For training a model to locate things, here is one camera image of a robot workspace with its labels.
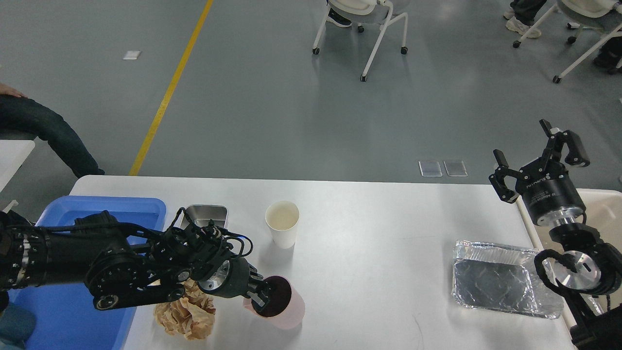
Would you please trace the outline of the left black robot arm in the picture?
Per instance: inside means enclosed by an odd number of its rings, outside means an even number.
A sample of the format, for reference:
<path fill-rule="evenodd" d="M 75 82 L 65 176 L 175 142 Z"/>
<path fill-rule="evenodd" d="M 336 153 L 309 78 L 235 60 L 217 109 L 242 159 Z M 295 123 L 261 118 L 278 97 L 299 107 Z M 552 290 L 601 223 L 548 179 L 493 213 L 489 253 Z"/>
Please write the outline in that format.
<path fill-rule="evenodd" d="M 263 310 L 275 288 L 246 260 L 251 240 L 208 221 L 195 224 L 185 208 L 160 232 L 120 222 L 103 211 L 72 226 L 34 226 L 14 211 L 1 213 L 1 309 L 9 290 L 82 282 L 100 311 L 173 302 L 193 280 L 201 292 L 238 296 Z"/>

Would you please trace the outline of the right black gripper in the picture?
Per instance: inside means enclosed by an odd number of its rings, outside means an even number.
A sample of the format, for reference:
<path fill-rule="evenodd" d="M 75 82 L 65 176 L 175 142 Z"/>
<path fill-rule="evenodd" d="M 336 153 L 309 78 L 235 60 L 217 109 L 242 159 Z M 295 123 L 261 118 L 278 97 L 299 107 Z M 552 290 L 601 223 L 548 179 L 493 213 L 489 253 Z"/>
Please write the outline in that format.
<path fill-rule="evenodd" d="M 522 168 L 524 173 L 522 175 L 519 171 L 509 168 L 507 159 L 500 149 L 494 149 L 496 168 L 489 176 L 489 182 L 501 201 L 513 204 L 520 195 L 532 223 L 536 226 L 550 226 L 555 217 L 576 218 L 583 215 L 586 210 L 566 166 L 561 163 L 564 146 L 568 148 L 564 163 L 569 166 L 586 168 L 590 161 L 577 133 L 569 129 L 562 131 L 554 128 L 545 119 L 538 122 L 548 137 L 540 157 L 541 166 L 535 163 L 527 164 Z M 506 177 L 518 180 L 518 192 L 507 186 Z"/>

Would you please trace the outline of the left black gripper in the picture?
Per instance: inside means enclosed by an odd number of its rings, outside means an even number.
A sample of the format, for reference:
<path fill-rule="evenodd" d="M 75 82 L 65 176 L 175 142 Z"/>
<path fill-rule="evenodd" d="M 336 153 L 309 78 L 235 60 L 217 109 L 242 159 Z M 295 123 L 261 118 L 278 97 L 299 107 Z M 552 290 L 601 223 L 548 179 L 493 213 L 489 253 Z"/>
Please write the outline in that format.
<path fill-rule="evenodd" d="M 254 308 L 265 308 L 273 287 L 245 258 L 228 260 L 210 277 L 196 282 L 202 292 L 222 298 L 246 297 Z"/>

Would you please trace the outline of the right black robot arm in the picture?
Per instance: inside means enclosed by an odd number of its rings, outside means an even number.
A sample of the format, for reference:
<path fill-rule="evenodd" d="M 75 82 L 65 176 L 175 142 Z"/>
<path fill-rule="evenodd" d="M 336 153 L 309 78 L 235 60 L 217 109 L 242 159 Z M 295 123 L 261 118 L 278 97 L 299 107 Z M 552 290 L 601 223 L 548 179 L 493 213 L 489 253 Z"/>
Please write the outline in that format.
<path fill-rule="evenodd" d="M 578 350 L 619 350 L 622 343 L 620 307 L 596 315 L 585 296 L 609 296 L 621 287 L 621 253 L 587 225 L 586 206 L 569 177 L 567 166 L 585 168 L 589 158 L 577 133 L 541 119 L 547 137 L 542 155 L 520 169 L 511 169 L 495 149 L 496 169 L 489 181 L 500 200 L 520 198 L 535 226 L 549 228 L 563 251 L 538 253 L 535 267 L 542 283 L 561 296 L 575 320 L 570 328 Z"/>

